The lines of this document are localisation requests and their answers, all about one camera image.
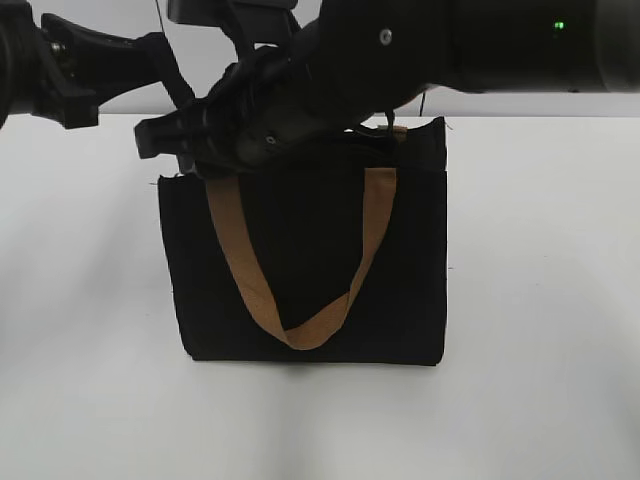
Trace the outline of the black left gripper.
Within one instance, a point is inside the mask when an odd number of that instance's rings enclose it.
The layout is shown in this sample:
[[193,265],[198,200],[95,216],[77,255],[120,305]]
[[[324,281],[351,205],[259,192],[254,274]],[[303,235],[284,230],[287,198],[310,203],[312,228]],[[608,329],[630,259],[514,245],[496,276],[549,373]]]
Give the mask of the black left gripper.
[[195,98],[162,32],[125,38],[46,13],[35,47],[40,67],[32,114],[66,129],[96,126],[103,104],[155,83],[177,107]]

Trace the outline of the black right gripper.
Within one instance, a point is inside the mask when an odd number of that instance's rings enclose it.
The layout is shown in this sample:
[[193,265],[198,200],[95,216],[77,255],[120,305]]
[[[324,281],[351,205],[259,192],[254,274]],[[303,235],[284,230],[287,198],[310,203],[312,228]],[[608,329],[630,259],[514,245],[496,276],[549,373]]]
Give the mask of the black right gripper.
[[237,60],[209,93],[180,93],[173,112],[135,128],[143,159],[173,155],[183,173],[252,173],[325,135],[392,115],[397,90],[382,80],[400,37],[302,29],[281,45],[233,37]]

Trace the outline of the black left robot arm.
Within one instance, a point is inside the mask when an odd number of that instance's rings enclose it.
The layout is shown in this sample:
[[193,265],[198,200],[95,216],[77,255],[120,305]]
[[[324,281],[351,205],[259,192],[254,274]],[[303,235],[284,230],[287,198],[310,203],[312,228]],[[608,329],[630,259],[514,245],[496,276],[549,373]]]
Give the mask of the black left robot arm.
[[161,83],[174,105],[194,98],[166,36],[138,38],[91,30],[27,1],[1,3],[1,121],[28,114],[63,128],[94,127],[100,106]]

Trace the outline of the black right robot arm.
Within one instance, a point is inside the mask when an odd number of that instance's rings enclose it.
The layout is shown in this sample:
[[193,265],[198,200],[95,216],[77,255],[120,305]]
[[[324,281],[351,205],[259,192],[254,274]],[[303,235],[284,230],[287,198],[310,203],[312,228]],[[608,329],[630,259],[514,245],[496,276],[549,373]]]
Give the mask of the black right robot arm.
[[221,29],[237,61],[197,98],[135,129],[142,158],[253,172],[356,129],[433,87],[465,93],[630,93],[639,88],[635,1],[325,1],[300,25],[290,1],[172,1],[177,24]]

